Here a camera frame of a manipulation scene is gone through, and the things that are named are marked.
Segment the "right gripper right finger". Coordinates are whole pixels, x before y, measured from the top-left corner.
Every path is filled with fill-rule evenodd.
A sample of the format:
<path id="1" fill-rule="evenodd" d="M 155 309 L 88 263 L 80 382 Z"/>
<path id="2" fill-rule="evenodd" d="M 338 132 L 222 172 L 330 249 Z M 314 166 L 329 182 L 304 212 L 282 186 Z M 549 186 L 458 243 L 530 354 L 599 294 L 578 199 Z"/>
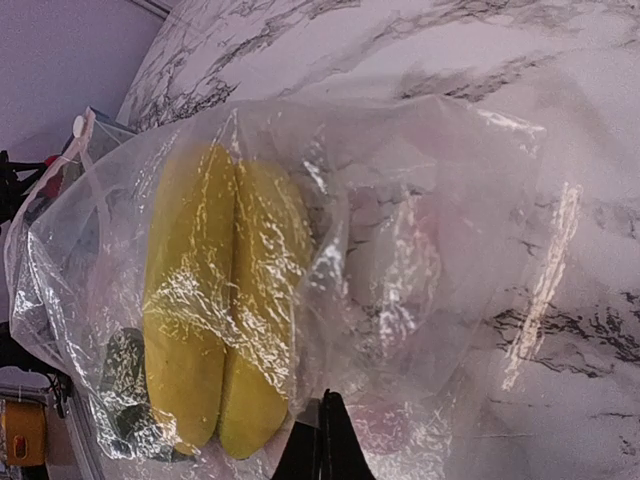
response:
<path id="1" fill-rule="evenodd" d="M 374 480 L 342 396 L 326 390 L 322 400 L 322 478 Z"/>

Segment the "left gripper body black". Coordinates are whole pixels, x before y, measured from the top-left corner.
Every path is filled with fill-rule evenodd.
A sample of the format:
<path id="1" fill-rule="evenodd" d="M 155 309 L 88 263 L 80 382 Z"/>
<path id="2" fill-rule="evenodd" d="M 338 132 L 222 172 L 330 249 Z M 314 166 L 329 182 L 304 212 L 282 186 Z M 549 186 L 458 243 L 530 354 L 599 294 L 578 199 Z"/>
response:
<path id="1" fill-rule="evenodd" d="M 1 151 L 1 208 L 0 224 L 13 220 L 26 199 L 27 191 L 47 170 L 44 162 L 23 163 L 9 160 L 6 150 Z"/>

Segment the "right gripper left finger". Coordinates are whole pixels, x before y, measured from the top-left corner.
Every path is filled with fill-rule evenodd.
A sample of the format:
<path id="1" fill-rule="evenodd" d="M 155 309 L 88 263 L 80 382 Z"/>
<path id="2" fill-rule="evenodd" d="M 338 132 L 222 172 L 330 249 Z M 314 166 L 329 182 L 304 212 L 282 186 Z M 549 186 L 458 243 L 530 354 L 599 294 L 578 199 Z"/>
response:
<path id="1" fill-rule="evenodd" d="M 319 480 L 323 437 L 322 401 L 313 398 L 294 422 L 272 480 Z"/>

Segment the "dark green fake vegetable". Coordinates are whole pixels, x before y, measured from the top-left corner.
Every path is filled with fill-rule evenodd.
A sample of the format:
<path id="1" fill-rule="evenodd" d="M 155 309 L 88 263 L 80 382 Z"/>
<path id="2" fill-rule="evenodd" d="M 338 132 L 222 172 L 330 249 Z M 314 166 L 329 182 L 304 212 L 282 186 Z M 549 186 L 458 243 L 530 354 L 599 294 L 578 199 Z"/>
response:
<path id="1" fill-rule="evenodd" d="M 116 457 L 163 463 L 190 459 L 169 445 L 154 418 L 140 330 L 124 328 L 110 337 L 98 394 L 100 403 L 96 410 L 103 415 L 102 439 Z"/>

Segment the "clear zip top bag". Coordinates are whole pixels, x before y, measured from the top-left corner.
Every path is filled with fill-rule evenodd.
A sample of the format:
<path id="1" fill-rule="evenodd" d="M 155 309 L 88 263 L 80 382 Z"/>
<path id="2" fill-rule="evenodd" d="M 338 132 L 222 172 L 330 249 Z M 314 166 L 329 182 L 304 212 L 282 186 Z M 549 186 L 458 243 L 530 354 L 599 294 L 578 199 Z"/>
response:
<path id="1" fill-rule="evenodd" d="M 92 478 L 436 471 L 429 406 L 528 270 L 542 126 L 438 96 L 82 123 L 4 261 Z"/>

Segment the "yellow fake banana bunch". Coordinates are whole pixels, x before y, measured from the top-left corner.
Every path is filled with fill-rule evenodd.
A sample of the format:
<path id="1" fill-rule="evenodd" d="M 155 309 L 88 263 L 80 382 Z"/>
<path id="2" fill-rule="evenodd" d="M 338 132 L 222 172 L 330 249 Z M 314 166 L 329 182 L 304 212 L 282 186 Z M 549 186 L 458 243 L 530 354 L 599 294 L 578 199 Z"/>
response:
<path id="1" fill-rule="evenodd" d="M 166 164 L 143 335 L 152 412 L 180 453 L 217 438 L 244 460 L 283 424 L 294 293 L 313 249 L 301 194 L 278 165 L 220 145 Z"/>

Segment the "pink red fake fruit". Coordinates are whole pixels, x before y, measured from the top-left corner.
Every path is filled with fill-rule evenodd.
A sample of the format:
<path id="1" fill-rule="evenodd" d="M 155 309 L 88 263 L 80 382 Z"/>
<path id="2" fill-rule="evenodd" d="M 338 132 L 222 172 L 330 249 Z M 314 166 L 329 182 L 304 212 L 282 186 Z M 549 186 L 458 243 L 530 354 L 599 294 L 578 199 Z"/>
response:
<path id="1" fill-rule="evenodd" d="M 52 155 L 45 160 L 45 165 L 51 167 L 52 164 L 59 158 L 58 155 Z M 52 178 L 50 178 L 45 187 L 40 191 L 40 194 L 46 198 L 53 199 L 59 194 L 63 181 L 63 173 L 58 171 Z"/>

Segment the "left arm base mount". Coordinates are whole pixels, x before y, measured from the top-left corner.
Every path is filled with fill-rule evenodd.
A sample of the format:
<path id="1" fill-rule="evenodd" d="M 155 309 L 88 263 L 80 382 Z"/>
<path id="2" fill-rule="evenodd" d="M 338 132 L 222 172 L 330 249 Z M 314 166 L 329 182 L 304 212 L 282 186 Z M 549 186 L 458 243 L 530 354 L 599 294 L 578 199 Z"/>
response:
<path id="1" fill-rule="evenodd" d="M 57 414 L 61 419 L 66 418 L 66 403 L 73 390 L 70 377 L 24 349 L 12 338 L 8 322 L 1 323 L 1 367 L 16 367 L 26 373 L 45 376 L 54 395 Z"/>

